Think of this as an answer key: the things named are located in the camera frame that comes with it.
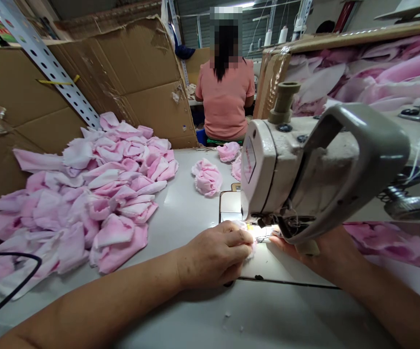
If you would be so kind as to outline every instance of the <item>hand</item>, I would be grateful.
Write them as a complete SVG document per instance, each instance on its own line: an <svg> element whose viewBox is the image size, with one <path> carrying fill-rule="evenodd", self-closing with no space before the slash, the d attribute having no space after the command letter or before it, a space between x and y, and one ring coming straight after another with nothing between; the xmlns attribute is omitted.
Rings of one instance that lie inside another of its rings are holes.
<svg viewBox="0 0 420 349"><path fill-rule="evenodd" d="M216 287L240 276L253 237L231 221L204 230L176 250L183 288Z"/></svg>
<svg viewBox="0 0 420 349"><path fill-rule="evenodd" d="M294 245L282 238L272 236L269 239L289 256L345 290L355 283L356 278L372 271L371 263L357 250L342 225L316 239L320 255L315 257L300 255Z"/></svg>

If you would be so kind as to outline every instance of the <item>black hair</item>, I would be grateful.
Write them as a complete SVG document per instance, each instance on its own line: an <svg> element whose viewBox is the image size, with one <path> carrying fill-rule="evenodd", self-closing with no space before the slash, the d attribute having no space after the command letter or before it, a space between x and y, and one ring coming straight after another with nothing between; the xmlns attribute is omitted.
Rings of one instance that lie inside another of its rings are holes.
<svg viewBox="0 0 420 349"><path fill-rule="evenodd" d="M335 27L336 23L334 21L324 21L319 25L318 29L316 30L316 34L333 32Z"/></svg>
<svg viewBox="0 0 420 349"><path fill-rule="evenodd" d="M239 28L235 25L220 25L215 30L215 67L213 72L215 73L218 82L223 80L224 74L229 69L230 57L236 56L237 52L234 52L234 45L239 41Z"/></svg>

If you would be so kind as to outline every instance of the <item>cardboard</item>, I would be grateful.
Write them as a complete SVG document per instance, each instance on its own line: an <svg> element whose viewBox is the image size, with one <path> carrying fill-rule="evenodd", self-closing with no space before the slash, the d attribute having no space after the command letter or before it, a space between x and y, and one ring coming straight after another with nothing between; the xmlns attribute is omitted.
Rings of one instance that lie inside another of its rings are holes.
<svg viewBox="0 0 420 349"><path fill-rule="evenodd" d="M268 118L269 111L274 107L276 100L276 86L284 81L293 54L325 48L365 45L414 35L420 35L420 21L358 32L316 36L265 49L253 117L255 119Z"/></svg>
<svg viewBox="0 0 420 349"><path fill-rule="evenodd" d="M180 63L158 17L76 42L49 46L98 113L152 127L173 148L197 146ZM0 196L25 187L13 148L61 154L84 121L20 47L0 48ZM172 94L180 96L176 103Z"/></svg>
<svg viewBox="0 0 420 349"><path fill-rule="evenodd" d="M183 95L181 65L159 17L82 41L50 46L69 75L79 74L78 87L98 113L113 111L134 126L152 127L174 148L197 146L190 106Z"/></svg>
<svg viewBox="0 0 420 349"><path fill-rule="evenodd" d="M192 57L186 60L189 83L197 85L199 80L200 66L206 63L213 56L214 52L211 48L198 48L195 50Z"/></svg>

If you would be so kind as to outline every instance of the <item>person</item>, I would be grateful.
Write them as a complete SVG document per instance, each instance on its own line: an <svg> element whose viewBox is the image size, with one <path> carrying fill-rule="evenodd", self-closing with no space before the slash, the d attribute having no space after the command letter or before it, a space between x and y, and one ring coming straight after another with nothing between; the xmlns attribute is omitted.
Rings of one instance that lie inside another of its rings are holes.
<svg viewBox="0 0 420 349"><path fill-rule="evenodd" d="M245 108L255 95L253 61L238 56L238 27L215 30L215 55L200 67L195 99L203 102L205 133L217 141L242 141L248 122Z"/></svg>
<svg viewBox="0 0 420 349"><path fill-rule="evenodd" d="M369 263L343 227L316 240L321 254L315 257L299 255L281 238L270 240L355 297L403 348L420 348L420 296ZM223 222L177 250L67 293L0 338L0 349L108 348L131 322L182 290L235 280L252 242L249 233Z"/></svg>

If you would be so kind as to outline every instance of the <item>yellow tape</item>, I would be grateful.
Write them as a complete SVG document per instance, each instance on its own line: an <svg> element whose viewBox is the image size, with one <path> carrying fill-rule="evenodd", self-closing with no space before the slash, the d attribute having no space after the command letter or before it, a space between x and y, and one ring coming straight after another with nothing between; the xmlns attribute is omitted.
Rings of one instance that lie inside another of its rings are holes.
<svg viewBox="0 0 420 349"><path fill-rule="evenodd" d="M80 79L79 75L76 75L73 79L73 82L76 83ZM48 81L48 80L37 80L39 83L45 83L48 85L72 85L70 82L57 82L57 81Z"/></svg>

